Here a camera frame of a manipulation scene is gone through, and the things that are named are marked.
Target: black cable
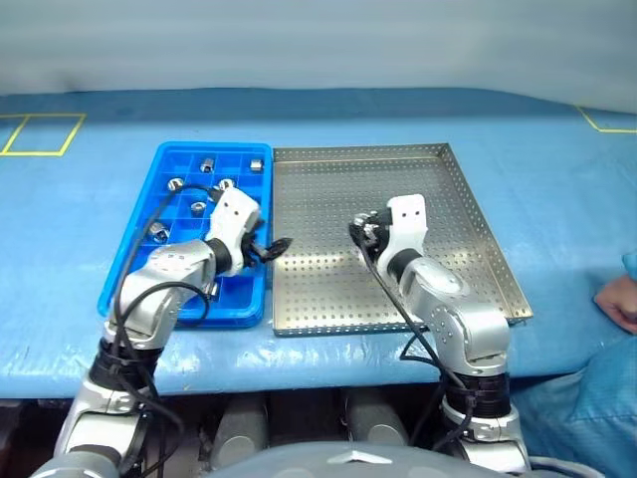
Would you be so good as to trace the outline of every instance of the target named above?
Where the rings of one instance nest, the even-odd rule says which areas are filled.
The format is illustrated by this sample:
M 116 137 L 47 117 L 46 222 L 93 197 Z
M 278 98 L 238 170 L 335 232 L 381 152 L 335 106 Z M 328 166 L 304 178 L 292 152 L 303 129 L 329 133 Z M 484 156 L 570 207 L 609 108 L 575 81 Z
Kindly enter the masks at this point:
M 146 234 L 148 234 L 148 230 L 150 229 L 150 226 L 161 216 L 164 209 L 170 203 L 170 201 L 174 198 L 174 196 L 177 195 L 179 192 L 183 190 L 187 190 L 187 189 L 198 189 L 198 190 L 205 191 L 213 201 L 218 201 L 222 194 L 221 191 L 211 187 L 206 187 L 206 186 L 197 185 L 197 184 L 183 185 L 175 189 L 174 191 L 170 191 L 170 193 L 168 193 L 168 195 L 159 203 L 159 205 L 155 208 L 155 210 L 150 215 L 150 217 L 146 220 L 146 223 L 144 224 L 141 232 L 137 235 L 132 246 L 130 247 L 130 250 L 128 251 L 128 255 L 126 256 L 124 260 L 122 271 L 119 277 L 117 278 L 117 284 L 115 286 L 115 293 L 114 293 L 114 299 L 113 299 L 113 315 L 115 319 L 116 331 L 115 331 L 115 337 L 111 346 L 111 354 L 114 355 L 116 358 L 118 358 L 120 342 L 123 342 L 124 348 L 126 349 L 126 351 L 128 352 L 128 354 L 130 355 L 132 359 L 138 358 L 138 354 L 135 348 L 133 347 L 132 343 L 130 342 L 130 337 L 128 336 L 128 333 L 125 330 L 125 322 L 128 316 L 134 310 L 134 308 L 137 307 L 143 299 L 148 297 L 150 294 L 153 294 L 154 292 L 167 289 L 170 287 L 179 287 L 179 288 L 189 289 L 193 291 L 195 294 L 199 295 L 204 301 L 204 313 L 201 319 L 197 322 L 197 324 L 194 324 L 193 326 L 199 325 L 199 323 L 204 321 L 208 315 L 208 311 L 210 309 L 210 302 L 208 300 L 208 297 L 200 289 L 183 282 L 157 284 L 149 288 L 148 290 L 142 292 L 138 297 L 136 297 L 128 305 L 128 308 L 126 309 L 124 313 L 121 312 L 121 289 L 123 287 L 123 282 L 126 276 L 130 273 L 130 268 L 132 267 L 132 263 L 134 261 L 134 258 L 137 255 L 137 251 L 139 250 L 139 247 L 141 246 L 144 237 L 146 236 Z M 159 394 L 157 392 L 157 388 L 155 387 L 154 380 L 150 372 L 148 371 L 148 369 L 142 366 L 141 364 L 139 364 L 137 366 L 137 370 L 139 374 L 142 376 L 145 385 L 148 387 L 151 398 L 148 398 L 145 395 L 139 393 L 138 390 L 134 389 L 134 387 L 130 385 L 130 383 L 128 383 L 123 377 L 119 376 L 118 380 L 121 382 L 121 386 L 127 389 L 127 391 L 133 396 L 135 396 L 141 403 L 144 403 L 149 408 L 154 409 L 159 414 L 173 421 L 173 423 L 177 427 L 177 430 L 181 430 L 181 433 L 178 433 L 178 439 L 175 441 L 175 444 L 167 452 L 165 450 L 165 439 L 166 439 L 165 433 L 162 433 L 162 436 L 160 437 L 160 443 L 159 443 L 158 460 L 152 466 L 147 467 L 144 470 L 143 474 L 141 475 L 142 477 L 147 476 L 148 474 L 157 470 L 158 478 L 161 478 L 161 476 L 163 476 L 163 464 L 170 458 L 170 456 L 176 451 L 176 449 L 181 444 L 183 430 L 185 429 L 185 427 L 177 414 L 170 412 L 170 410 L 168 410 L 166 407 L 158 403 Z
M 365 261 L 365 265 L 367 266 L 367 269 L 369 269 L 369 272 L 371 272 L 371 275 L 374 277 L 374 279 L 376 279 L 376 282 L 380 285 L 380 288 L 383 290 L 387 298 L 391 301 L 391 303 L 394 305 L 398 313 L 402 316 L 404 321 L 407 323 L 407 326 L 409 326 L 409 329 L 411 329 L 411 332 L 414 334 L 414 336 L 416 336 L 416 338 L 418 339 L 418 342 L 420 342 L 420 344 L 422 344 L 422 347 L 425 348 L 425 350 L 427 351 L 427 354 L 429 354 L 429 357 L 431 357 L 432 363 L 441 371 L 441 373 L 446 374 L 460 388 L 466 388 L 465 385 L 462 383 L 462 381 L 456 376 L 456 374 L 453 373 L 452 370 L 449 370 L 440 361 L 440 359 L 438 358 L 438 355 L 433 350 L 433 348 L 429 345 L 429 343 L 427 342 L 427 339 L 425 339 L 425 336 L 422 335 L 422 332 L 420 332 L 420 329 L 418 328 L 418 326 L 414 323 L 414 321 L 411 320 L 411 317 L 409 317 L 409 314 L 407 313 L 405 308 L 402 306 L 398 298 L 395 296 L 393 291 L 385 283 L 382 277 L 380 277 L 380 274 L 378 274 L 378 270 L 376 269 L 376 266 L 373 264 L 373 262 L 371 261 L 371 258 L 369 257 L 369 252 L 367 252 L 367 248 L 364 247 L 363 245 L 364 235 L 363 235 L 362 228 L 360 229 L 358 235 L 359 235 L 358 244 L 360 245 L 359 249 L 360 249 L 360 252 L 362 253 L 362 257 Z
M 180 288 L 180 289 L 188 289 L 194 292 L 195 294 L 197 294 L 203 300 L 204 311 L 201 317 L 198 319 L 196 325 L 205 321 L 206 317 L 208 316 L 208 312 L 210 311 L 210 300 L 208 299 L 208 296 L 201 289 L 193 286 L 192 284 L 188 284 L 187 282 L 179 282 L 179 281 L 162 282 L 160 284 L 155 284 L 154 286 L 149 287 L 148 289 L 143 291 L 141 294 L 135 297 L 132 301 L 130 301 L 130 304 L 128 304 L 128 307 L 126 308 L 126 310 L 121 316 L 118 317 L 117 314 L 113 314 L 115 318 L 115 325 L 116 325 L 115 337 L 111 346 L 111 353 L 113 355 L 117 357 L 117 355 L 115 354 L 115 351 L 117 351 L 118 349 L 119 342 L 124 342 L 124 346 L 126 350 L 130 353 L 131 357 L 133 359 L 137 358 L 137 351 L 132 346 L 132 343 L 130 342 L 130 337 L 128 336 L 124 328 L 126 324 L 126 320 L 130 316 L 130 314 L 132 314 L 132 311 L 134 311 L 134 309 L 139 304 L 141 304 L 141 302 L 146 297 L 150 296 L 151 294 L 154 294 L 155 292 L 162 291 L 164 289 L 172 289 L 173 287 Z
M 125 378 L 119 376 L 118 378 L 119 384 L 122 386 L 124 390 L 130 393 L 133 397 L 135 397 L 140 403 L 146 405 L 149 409 L 156 411 L 157 413 L 168 418 L 177 428 L 177 439 L 173 443 L 173 445 L 164 453 L 163 456 L 160 456 L 159 459 L 151 466 L 147 467 L 141 477 L 148 476 L 153 473 L 155 470 L 159 469 L 163 466 L 163 464 L 174 454 L 175 451 L 181 445 L 183 437 L 185 435 L 186 427 L 183 424 L 183 421 L 175 412 L 165 407 L 161 403 L 153 400 L 152 398 L 142 394 L 139 390 L 137 390 L 134 386 L 132 386 Z
M 440 372 L 443 374 L 443 379 L 442 379 L 443 385 L 441 388 L 442 391 L 444 391 L 446 387 L 446 379 L 444 378 L 445 376 L 449 378 L 451 381 L 453 381 L 454 384 L 457 385 L 459 388 L 463 390 L 467 390 L 467 386 L 458 378 L 458 376 L 452 370 L 448 369 L 440 361 L 440 359 L 438 358 L 438 355 L 433 350 L 431 345 L 427 342 L 427 339 L 425 339 L 425 336 L 423 336 L 422 332 L 420 332 L 420 329 L 418 328 L 418 326 L 414 323 L 414 321 L 411 320 L 411 317 L 409 317 L 409 314 L 407 313 L 405 308 L 402 306 L 402 304 L 400 303 L 396 295 L 385 283 L 382 277 L 380 277 L 380 274 L 378 273 L 378 269 L 376 268 L 373 261 L 369 257 L 369 252 L 367 251 L 367 248 L 364 246 L 364 232 L 362 228 L 360 228 L 357 231 L 357 236 L 358 237 L 357 237 L 356 244 L 358 245 L 358 248 L 360 249 L 360 252 L 362 253 L 362 257 L 363 257 L 363 260 L 365 261 L 365 265 L 367 266 L 367 269 L 369 269 L 369 272 L 371 272 L 371 275 L 374 277 L 376 282 L 380 285 L 381 289 L 383 290 L 387 298 L 394 305 L 394 307 L 396 308 L 398 313 L 402 316 L 404 321 L 407 323 L 407 326 L 409 327 L 409 329 L 411 329 L 411 332 L 414 335 L 414 337 L 409 340 L 409 342 L 407 343 L 407 346 L 405 346 L 402 353 L 400 354 L 401 359 L 423 361 L 425 363 L 431 362 L 431 364 L 436 366 L 440 370 Z M 416 339 L 425 348 L 425 350 L 429 354 L 429 357 L 431 357 L 431 360 L 428 360 L 427 358 L 424 358 L 424 357 L 415 357 L 415 356 L 407 355 L 407 351 L 409 350 L 409 348 L 415 342 Z M 442 439 L 436 442 L 432 450 L 437 451 L 441 447 L 446 445 L 447 443 L 459 438 L 469 426 L 469 423 L 471 422 L 471 419 L 473 418 L 474 408 L 476 407 L 476 397 L 473 394 L 467 394 L 465 399 L 467 403 L 467 409 L 465 412 L 465 417 L 463 418 L 462 422 L 456 428 L 448 432 Z
M 427 420 L 429 419 L 431 412 L 434 411 L 434 407 L 438 405 L 438 403 L 442 399 L 442 395 L 444 395 L 445 393 L 446 384 L 447 384 L 447 379 L 445 377 L 441 377 L 441 380 L 438 382 L 438 385 L 436 386 L 435 391 L 431 395 L 431 398 L 429 398 L 429 403 L 427 403 L 427 407 L 424 409 L 424 411 L 418 418 L 418 421 L 416 422 L 416 426 L 414 426 L 414 431 L 411 433 L 411 436 L 409 437 L 409 446 L 414 446 L 416 444 L 416 441 L 418 441 L 418 438 L 420 438 L 422 429 L 425 426 L 425 423 L 427 423 Z
M 423 329 L 423 332 L 426 332 L 428 330 L 429 329 L 427 329 L 425 327 Z M 405 347 L 402 350 L 402 352 L 400 353 L 400 357 L 398 359 L 400 359 L 400 360 L 422 361 L 423 363 L 427 363 L 429 365 L 436 366 L 430 358 L 419 357 L 419 356 L 409 356 L 407 354 L 407 352 L 409 352 L 409 349 L 411 349 L 411 346 L 413 346 L 414 342 L 416 342 L 416 339 L 418 339 L 416 336 L 411 336 L 411 339 L 409 339 L 409 342 L 407 342 L 407 344 L 405 345 Z
M 476 407 L 476 397 L 473 395 L 467 395 L 465 397 L 465 401 L 467 403 L 467 409 L 465 410 L 465 417 L 462 419 L 460 424 L 449 431 L 445 436 L 443 436 L 440 440 L 434 443 L 432 446 L 432 451 L 438 451 L 447 443 L 451 443 L 452 441 L 460 438 L 460 436 L 465 432 L 471 419 L 474 417 L 474 408 Z
M 143 469 L 146 469 L 146 465 L 148 464 L 148 450 L 146 450 L 145 448 L 143 449 L 143 451 L 141 451 L 142 455 L 141 455 L 141 463 L 143 463 Z
M 159 420 L 159 452 L 157 453 L 157 461 L 166 455 L 166 423 Z M 157 469 L 157 478 L 163 478 L 163 466 Z
M 130 273 L 132 262 L 135 259 L 139 246 L 141 246 L 141 243 L 143 242 L 143 238 L 146 237 L 146 234 L 148 234 L 148 230 L 150 229 L 150 226 L 157 219 L 159 219 L 159 217 L 163 213 L 163 210 L 166 208 L 168 204 L 170 204 L 170 201 L 172 200 L 172 198 L 175 197 L 181 191 L 185 191 L 188 189 L 198 189 L 200 191 L 205 191 L 208 193 L 208 196 L 215 202 L 219 200 L 222 194 L 222 191 L 213 189 L 212 187 L 202 186 L 200 184 L 184 184 L 183 186 L 175 189 L 174 191 L 170 191 L 168 195 L 164 197 L 164 199 L 159 203 L 159 205 L 155 208 L 154 212 L 150 215 L 150 217 L 144 224 L 141 230 L 141 233 L 138 234 L 137 237 L 135 238 L 134 242 L 132 243 L 132 246 L 130 247 L 130 250 L 128 251 L 128 255 L 126 256 L 126 259 L 124 260 L 123 266 L 121 268 L 121 273 L 119 274 L 119 277 L 117 278 L 117 284 L 115 286 L 115 293 L 114 293 L 114 298 L 112 303 L 112 309 L 116 316 L 121 316 L 121 289 L 123 287 L 123 281 L 125 280 L 126 276 Z

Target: yellow tape line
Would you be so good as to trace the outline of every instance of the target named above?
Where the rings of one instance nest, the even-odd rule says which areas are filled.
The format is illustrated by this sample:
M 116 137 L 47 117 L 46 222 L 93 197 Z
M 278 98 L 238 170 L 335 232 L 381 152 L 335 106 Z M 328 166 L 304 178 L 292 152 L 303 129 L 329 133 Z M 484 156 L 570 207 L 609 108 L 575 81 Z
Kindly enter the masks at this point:
M 11 119 L 11 118 L 23 118 L 22 122 L 15 128 L 4 147 L 0 151 L 0 156 L 62 156 L 67 149 L 71 145 L 74 137 L 82 127 L 84 120 L 87 118 L 86 113 L 28 113 L 28 114 L 13 114 L 13 115 L 0 115 L 1 119 Z M 31 118 L 77 118 L 78 122 L 76 122 L 71 132 L 67 135 L 62 147 L 57 151 L 10 151 L 11 145 L 15 142 L 18 134 L 22 131 L 25 124 Z
M 13 141 L 16 140 L 16 137 L 18 137 L 18 134 L 20 134 L 20 131 L 22 130 L 22 128 L 24 127 L 24 125 L 27 123 L 27 121 L 30 118 L 31 117 L 29 115 L 25 115 L 24 116 L 24 119 L 22 120 L 22 122 L 18 125 L 18 127 L 15 128 L 13 133 L 9 136 L 9 139 L 7 140 L 7 143 L 2 148 L 2 154 L 6 154 L 7 153 L 7 151 L 11 147 L 11 144 L 13 144 Z
M 637 134 L 637 128 L 635 129 L 622 129 L 622 128 L 613 128 L 613 127 L 599 127 L 597 123 L 590 117 L 590 115 L 585 112 L 578 105 L 574 105 L 577 110 L 581 113 L 584 119 L 590 124 L 593 128 L 598 130 L 599 132 L 620 132 L 620 133 L 628 133 L 628 134 Z

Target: stainless steel tray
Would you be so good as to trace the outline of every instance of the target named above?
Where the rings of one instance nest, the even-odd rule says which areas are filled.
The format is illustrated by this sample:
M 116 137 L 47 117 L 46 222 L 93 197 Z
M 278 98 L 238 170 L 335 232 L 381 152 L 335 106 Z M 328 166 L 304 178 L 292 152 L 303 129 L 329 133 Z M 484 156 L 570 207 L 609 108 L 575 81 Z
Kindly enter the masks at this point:
M 294 243 L 274 268 L 278 335 L 402 331 L 347 234 L 358 212 L 422 193 L 425 250 L 460 274 L 510 322 L 531 308 L 449 144 L 276 148 L 274 237 Z

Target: blue clothing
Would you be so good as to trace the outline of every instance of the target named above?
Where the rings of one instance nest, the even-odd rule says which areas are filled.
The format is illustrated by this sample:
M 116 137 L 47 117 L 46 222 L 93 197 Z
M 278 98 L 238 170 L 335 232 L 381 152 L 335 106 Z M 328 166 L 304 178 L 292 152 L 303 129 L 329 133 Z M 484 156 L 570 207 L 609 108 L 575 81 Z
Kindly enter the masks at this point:
M 581 371 L 513 394 L 530 455 L 637 477 L 637 337 L 593 357 Z
M 628 277 L 633 281 L 637 281 L 637 251 L 630 254 L 624 254 L 621 258 L 624 263 Z

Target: person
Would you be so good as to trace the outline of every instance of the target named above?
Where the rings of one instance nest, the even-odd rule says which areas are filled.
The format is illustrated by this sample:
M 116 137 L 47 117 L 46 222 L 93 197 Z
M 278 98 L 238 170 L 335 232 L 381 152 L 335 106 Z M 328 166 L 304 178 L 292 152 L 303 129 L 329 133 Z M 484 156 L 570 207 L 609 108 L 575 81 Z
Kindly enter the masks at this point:
M 530 455 L 583 463 L 608 477 L 637 476 L 637 253 L 597 306 L 631 334 L 577 373 L 513 393 Z

